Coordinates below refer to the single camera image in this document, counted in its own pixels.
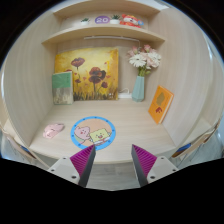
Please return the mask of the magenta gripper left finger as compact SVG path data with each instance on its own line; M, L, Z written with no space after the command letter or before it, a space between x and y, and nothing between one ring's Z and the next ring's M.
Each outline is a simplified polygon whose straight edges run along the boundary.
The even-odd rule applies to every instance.
M85 187L88 183L95 155L95 146L91 145L70 157L73 166L80 176L78 185L81 187Z

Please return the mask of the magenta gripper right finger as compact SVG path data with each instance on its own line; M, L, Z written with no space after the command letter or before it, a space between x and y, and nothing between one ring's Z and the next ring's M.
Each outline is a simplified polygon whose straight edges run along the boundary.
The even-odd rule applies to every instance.
M137 179L141 187L148 184L147 175L155 164L157 157L145 149L132 145L131 151Z

